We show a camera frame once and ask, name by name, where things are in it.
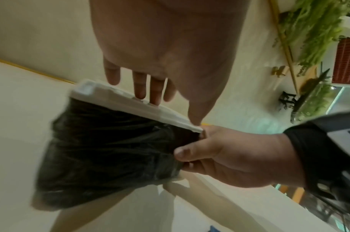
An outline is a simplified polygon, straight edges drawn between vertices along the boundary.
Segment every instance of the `floor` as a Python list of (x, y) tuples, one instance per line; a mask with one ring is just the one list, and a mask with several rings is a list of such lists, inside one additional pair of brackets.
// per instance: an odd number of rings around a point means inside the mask
[[(291, 126), (290, 111), (279, 111), (282, 91), (294, 92), (290, 76), (273, 91), (273, 66), (286, 65), (268, 1), (252, 0), (228, 85), (204, 122), (254, 133), (276, 133)], [(0, 1), (0, 58), (72, 81), (104, 80), (101, 52), (87, 0)], [(132, 91), (131, 72), (120, 87)], [(185, 114), (181, 96), (169, 104)]]

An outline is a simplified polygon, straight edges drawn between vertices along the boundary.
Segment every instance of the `hanging plant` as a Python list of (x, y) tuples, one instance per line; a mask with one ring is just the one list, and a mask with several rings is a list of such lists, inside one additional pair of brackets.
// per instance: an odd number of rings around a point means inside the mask
[(342, 32), (342, 16), (350, 13), (350, 0), (297, 0), (292, 11), (281, 19), (280, 30), (289, 46), (306, 36), (297, 63), (304, 75), (318, 64), (333, 41)]

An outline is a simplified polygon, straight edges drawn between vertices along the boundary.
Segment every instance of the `black plastic bag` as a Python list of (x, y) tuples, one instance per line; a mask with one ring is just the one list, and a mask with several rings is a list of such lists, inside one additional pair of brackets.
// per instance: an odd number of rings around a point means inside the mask
[(173, 151), (199, 133), (70, 99), (52, 125), (36, 189), (41, 200), (68, 208), (176, 177)]

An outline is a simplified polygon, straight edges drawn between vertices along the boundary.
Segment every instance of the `red panel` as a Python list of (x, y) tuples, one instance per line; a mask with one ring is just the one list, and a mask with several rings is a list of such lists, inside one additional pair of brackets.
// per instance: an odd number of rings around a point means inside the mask
[(332, 82), (350, 84), (350, 38), (339, 42)]

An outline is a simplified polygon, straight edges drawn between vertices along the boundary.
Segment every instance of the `white plastic edge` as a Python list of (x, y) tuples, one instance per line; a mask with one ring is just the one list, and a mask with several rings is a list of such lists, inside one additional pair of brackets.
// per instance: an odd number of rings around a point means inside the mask
[(201, 133), (203, 131), (201, 127), (192, 125), (186, 117), (176, 111), (162, 105), (152, 105), (147, 100), (137, 99), (133, 94), (106, 83), (88, 79), (83, 80), (71, 91), (70, 97), (111, 110), (118, 110), (174, 125), (193, 132)]

